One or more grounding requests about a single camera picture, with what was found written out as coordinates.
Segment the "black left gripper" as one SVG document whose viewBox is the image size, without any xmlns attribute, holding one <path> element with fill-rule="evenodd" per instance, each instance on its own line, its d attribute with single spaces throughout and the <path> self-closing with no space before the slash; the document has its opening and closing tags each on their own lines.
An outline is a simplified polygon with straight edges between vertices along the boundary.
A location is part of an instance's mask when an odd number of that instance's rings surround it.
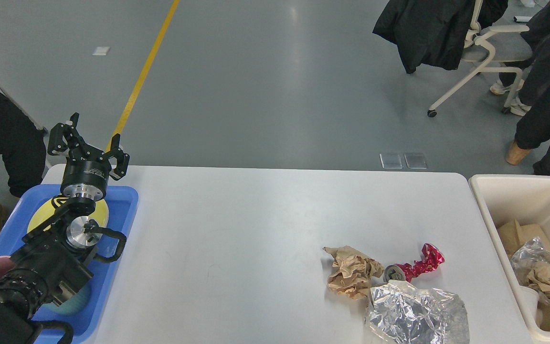
<svg viewBox="0 0 550 344">
<path fill-rule="evenodd" d="M 50 130 L 49 155 L 65 155 L 68 159 L 63 172 L 60 191 L 65 197 L 83 197 L 99 201 L 106 196 L 109 176 L 118 181 L 126 176 L 130 155 L 120 147 L 120 133 L 112 136 L 110 148 L 103 161 L 87 161 L 87 144 L 77 130 L 79 113 L 69 120 L 57 123 Z M 110 159 L 116 160 L 112 168 Z"/>
</svg>

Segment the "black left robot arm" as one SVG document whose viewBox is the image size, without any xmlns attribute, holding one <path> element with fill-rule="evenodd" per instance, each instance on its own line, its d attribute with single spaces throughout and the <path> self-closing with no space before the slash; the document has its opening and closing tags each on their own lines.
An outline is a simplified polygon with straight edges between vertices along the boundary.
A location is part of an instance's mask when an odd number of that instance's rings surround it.
<svg viewBox="0 0 550 344">
<path fill-rule="evenodd" d="M 127 237 L 90 215 L 105 198 L 109 178 L 125 176 L 130 156 L 119 134 L 107 152 L 87 144 L 78 120 L 74 113 L 50 131 L 48 154 L 67 157 L 60 187 L 67 201 L 22 238 L 11 255 L 14 267 L 0 277 L 0 344 L 32 344 L 43 330 L 61 330 L 59 342 L 72 342 L 69 323 L 35 322 L 33 316 L 44 303 L 62 305 L 77 295 L 93 277 L 91 261 L 113 263 L 124 252 Z"/>
</svg>

